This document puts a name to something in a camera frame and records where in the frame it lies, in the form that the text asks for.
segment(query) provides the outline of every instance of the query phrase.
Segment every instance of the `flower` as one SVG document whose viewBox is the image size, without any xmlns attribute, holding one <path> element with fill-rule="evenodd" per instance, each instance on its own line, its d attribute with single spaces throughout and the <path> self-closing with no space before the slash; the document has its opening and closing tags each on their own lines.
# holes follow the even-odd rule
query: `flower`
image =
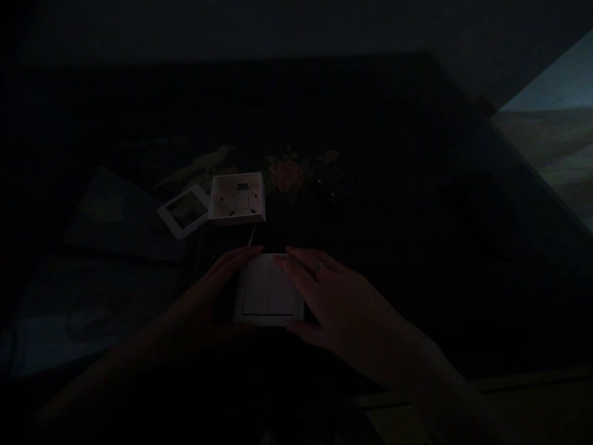
<svg viewBox="0 0 593 445">
<path fill-rule="evenodd" d="M 326 162 L 332 163 L 336 162 L 338 156 L 340 156 L 340 153 L 338 153 L 337 150 L 327 150 L 324 158 L 326 159 Z"/>
<path fill-rule="evenodd" d="M 272 183 L 281 193 L 289 190 L 298 190 L 303 186 L 303 169 L 293 160 L 279 161 L 268 167 L 272 174 Z"/>
</svg>

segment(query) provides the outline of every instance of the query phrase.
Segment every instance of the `white box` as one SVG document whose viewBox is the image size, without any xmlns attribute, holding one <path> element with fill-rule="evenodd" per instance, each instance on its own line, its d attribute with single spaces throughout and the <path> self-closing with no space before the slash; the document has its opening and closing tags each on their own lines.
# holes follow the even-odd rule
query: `white box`
<svg viewBox="0 0 593 445">
<path fill-rule="evenodd" d="M 265 221 L 266 191 L 261 173 L 215 176 L 208 219 L 219 226 Z"/>
</svg>

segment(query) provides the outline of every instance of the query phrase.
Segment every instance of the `dark table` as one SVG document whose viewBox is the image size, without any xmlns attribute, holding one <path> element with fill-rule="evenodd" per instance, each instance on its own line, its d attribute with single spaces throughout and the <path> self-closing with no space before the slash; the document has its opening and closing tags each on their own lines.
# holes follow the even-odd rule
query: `dark table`
<svg viewBox="0 0 593 445">
<path fill-rule="evenodd" d="M 469 379 L 591 363 L 591 234 L 429 55 L 29 68 L 20 76 L 60 97 L 101 141 L 90 156 L 65 162 L 106 165 L 161 201 L 186 182 L 155 184 L 221 145 L 235 147 L 217 165 L 223 172 L 266 171 L 265 156 L 282 159 L 287 145 L 310 165 L 337 151 L 357 193 L 340 206 L 308 181 L 298 195 L 270 193 L 255 244 L 329 252 Z M 177 135 L 183 143 L 173 143 Z M 72 210 L 65 206 L 64 221 Z M 207 224 L 192 235 L 179 289 L 212 257 L 245 245 L 250 231 Z M 229 397 L 380 389 L 281 329 L 212 354 L 198 368 Z"/>
</svg>

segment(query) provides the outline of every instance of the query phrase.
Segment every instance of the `white bird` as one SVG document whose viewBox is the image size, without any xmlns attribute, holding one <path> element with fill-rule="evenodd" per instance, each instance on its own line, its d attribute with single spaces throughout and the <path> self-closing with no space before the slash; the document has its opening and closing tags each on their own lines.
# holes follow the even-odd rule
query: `white bird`
<svg viewBox="0 0 593 445">
<path fill-rule="evenodd" d="M 181 181 L 183 181 L 183 179 L 186 176 L 189 176 L 190 174 L 195 173 L 196 171 L 201 169 L 205 169 L 206 173 L 208 173 L 213 167 L 223 162 L 227 158 L 227 154 L 229 153 L 229 151 L 234 149 L 235 147 L 230 145 L 221 145 L 219 148 L 216 149 L 216 151 L 200 156 L 198 159 L 196 159 L 188 166 L 185 166 L 177 170 L 167 179 L 160 181 L 157 185 L 153 187 L 153 190 L 162 187 L 168 182 L 176 182 L 179 184 Z"/>
</svg>

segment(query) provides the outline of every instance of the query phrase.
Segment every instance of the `floor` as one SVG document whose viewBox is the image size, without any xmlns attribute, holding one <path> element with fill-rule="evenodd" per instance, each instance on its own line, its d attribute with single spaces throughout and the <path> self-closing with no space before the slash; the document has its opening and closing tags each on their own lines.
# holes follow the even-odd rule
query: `floor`
<svg viewBox="0 0 593 445">
<path fill-rule="evenodd" d="M 500 111 L 492 122 L 593 232 L 593 108 Z"/>
<path fill-rule="evenodd" d="M 508 141 L 593 231 L 593 31 L 492 118 Z"/>
<path fill-rule="evenodd" d="M 474 382 L 525 444 L 589 444 L 593 438 L 593 367 Z M 397 394 L 361 397 L 384 443 L 432 444 L 416 409 Z"/>
</svg>

